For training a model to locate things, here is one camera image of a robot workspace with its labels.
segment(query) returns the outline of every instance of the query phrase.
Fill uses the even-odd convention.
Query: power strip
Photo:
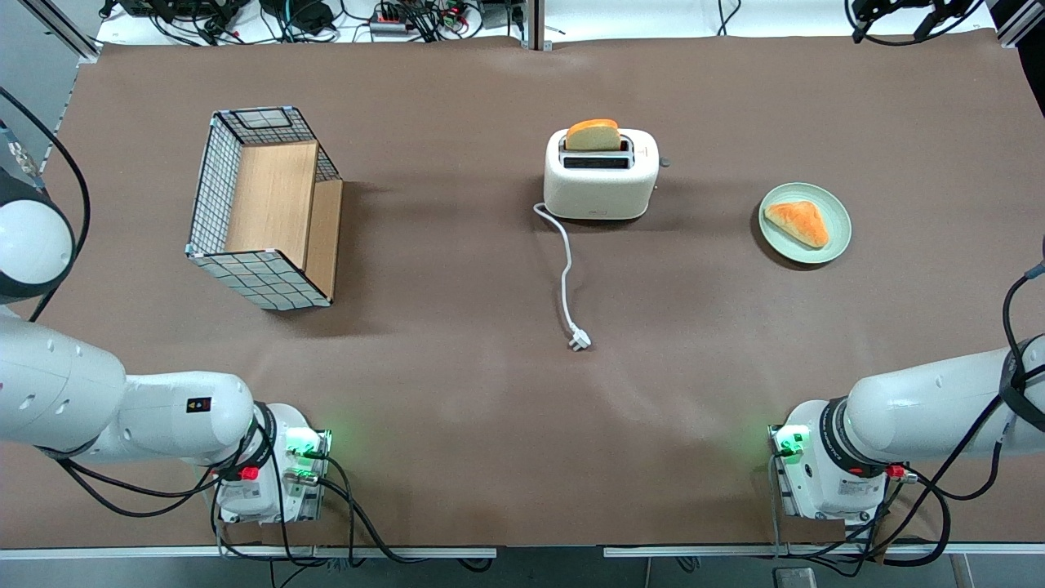
[[[400,14],[398,4],[388,2],[374,7],[374,15],[370,18],[370,32],[374,37],[402,37],[407,30],[407,17]]]

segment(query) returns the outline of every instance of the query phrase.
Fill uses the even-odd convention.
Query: white tabletop
[[[341,11],[338,0],[324,0],[336,15]],[[736,0],[722,0],[723,9],[728,14]],[[373,13],[374,0],[345,0],[348,10],[359,17]],[[717,0],[549,0],[545,23],[554,29],[548,30],[547,38],[553,43],[566,41],[587,41],[594,39],[647,39],[679,37],[712,37],[719,28]],[[230,30],[238,33],[245,42],[259,42],[271,39],[273,32],[264,26],[260,16],[260,4],[251,2],[240,9]],[[745,0],[737,15],[729,21],[727,32],[734,37],[849,37],[852,27],[845,19],[841,0]],[[888,15],[874,24],[874,34],[901,34],[910,38],[921,24],[929,8],[904,8]],[[490,23],[478,32],[479,37],[512,33],[518,30],[505,26],[505,17],[494,9]],[[479,24],[478,11],[469,8],[464,15],[469,26]],[[276,19],[265,15],[264,19],[275,33],[279,34]],[[168,31],[200,41],[199,37],[185,30],[175,30],[160,21]],[[175,23],[183,29],[192,30],[191,23]],[[407,41],[415,36],[402,38],[371,38],[366,24],[345,16],[335,22],[338,32],[325,31],[320,39],[333,37],[336,43],[372,41]],[[982,27],[994,28],[994,22],[986,5],[971,15],[953,32],[965,32]],[[474,29],[465,31],[465,36]],[[164,37],[156,30],[149,19],[127,16],[119,7],[102,23],[98,40],[106,43],[124,45],[176,45],[177,41]]]

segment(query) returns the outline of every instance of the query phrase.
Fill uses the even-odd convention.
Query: table
[[[353,194],[338,300],[316,312],[259,311],[182,254],[210,113],[282,103]],[[594,115],[651,132],[674,164],[642,218],[572,226],[572,311],[596,342],[574,354],[556,314],[561,241],[530,206],[548,136]],[[61,130],[94,225],[43,323],[129,373],[232,372],[298,406],[334,430],[391,544],[765,543],[767,425],[861,377],[1002,346],[1002,293],[1037,260],[1042,124],[989,31],[901,51],[112,46],[83,68]],[[71,178],[47,172],[73,212]],[[850,250],[815,271],[752,233],[762,195],[791,180],[831,189],[854,219]],[[1038,301],[1017,300],[1019,331],[1041,325]],[[5,548],[213,540],[203,500],[120,520],[36,451],[6,445],[0,460]],[[984,467],[962,464],[950,485]],[[177,462],[106,471],[192,479]],[[990,499],[953,508],[955,540],[1041,542],[1023,498],[1043,484],[1040,457],[1006,461]],[[329,507],[293,525],[296,543],[344,542]],[[838,532],[789,522],[804,523],[791,540]]]
[[[341,4],[335,0],[325,0],[331,10],[338,14]],[[725,0],[728,9],[733,0]],[[368,17],[373,13],[374,3],[369,0],[346,0],[345,7],[352,15]],[[910,37],[925,17],[926,9],[907,8],[876,22],[874,34],[902,34]],[[272,38],[272,32],[261,20],[257,2],[248,4],[234,22],[234,29],[247,42],[257,42]],[[496,20],[481,30],[479,37],[512,34],[518,31],[512,26],[505,27],[505,17],[498,10],[490,13]],[[465,15],[469,23],[479,21],[477,10]],[[266,17],[273,30],[275,19]],[[557,0],[547,4],[545,23],[555,30],[548,31],[553,43],[590,41],[597,39],[647,39],[713,37],[719,27],[718,4],[712,0],[661,0],[657,2],[632,2],[630,0]],[[336,43],[369,43],[371,38],[366,29],[356,28],[361,21],[341,17],[336,21],[339,33]],[[170,25],[164,25],[173,31]],[[979,28],[994,28],[986,5],[970,16],[955,32]],[[173,31],[188,39],[199,40],[185,31]],[[853,29],[842,13],[840,0],[810,0],[795,3],[787,0],[747,0],[733,20],[727,32],[737,37],[849,37]],[[102,23],[98,40],[106,43],[124,45],[177,45],[178,42],[156,30],[147,19],[126,16],[121,8]],[[397,42],[404,39],[378,37],[377,41]]]

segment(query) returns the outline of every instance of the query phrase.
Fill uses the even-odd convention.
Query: metal frame
[[[1045,20],[1043,1],[1045,0],[1024,0],[1023,2],[1020,0],[996,0],[990,2],[992,14],[1005,14],[1014,4],[1017,6],[1013,10],[1013,16],[998,25],[998,41],[1003,47],[1008,49],[1016,47],[1020,40],[1026,37],[1038,23]]]
[[[957,588],[976,588],[967,554],[951,554],[951,569],[954,571],[954,584]]]
[[[98,47],[94,41],[54,5],[51,0],[18,0],[29,14],[37,17],[54,37],[65,43],[72,52],[89,62],[97,61]]]
[[[492,560],[497,557],[496,547],[395,547],[395,552],[404,558],[428,558],[433,560]],[[239,547],[238,551],[248,556],[282,558],[283,547]],[[347,547],[291,547],[291,552],[300,558],[343,559],[348,557]],[[376,547],[354,547],[355,558],[381,559],[385,556]],[[104,560],[113,558],[219,558],[233,557],[231,552],[218,554],[214,545],[193,547],[82,547],[55,549],[0,549],[0,562],[27,560]]]
[[[782,545],[782,552],[800,556],[820,549],[818,545]],[[932,551],[933,545],[889,546],[892,556],[923,556]],[[842,545],[836,554],[861,554],[863,545]],[[1017,555],[1045,556],[1045,543],[951,543],[945,549],[948,555]],[[772,545],[663,545],[649,547],[603,547],[604,558],[727,558],[727,557],[772,557]]]
[[[544,0],[526,2],[526,39],[522,46],[534,51],[551,51],[552,42],[544,38]]]

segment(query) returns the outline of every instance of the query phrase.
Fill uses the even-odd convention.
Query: white power cord
[[[555,216],[548,213],[548,207],[544,206],[543,202],[534,204],[533,211],[549,222],[555,225],[555,228],[559,229],[559,233],[562,235],[562,244],[566,249],[566,266],[562,269],[562,278],[559,283],[562,293],[562,316],[566,320],[566,327],[570,328],[570,332],[574,336],[574,338],[570,340],[570,349],[575,352],[586,350],[588,346],[591,345],[591,338],[587,336],[587,333],[585,333],[583,329],[577,327],[572,319],[570,319],[570,304],[566,302],[566,275],[570,273],[570,267],[574,266],[574,256],[570,252],[570,237],[566,236],[566,229],[555,218]]]

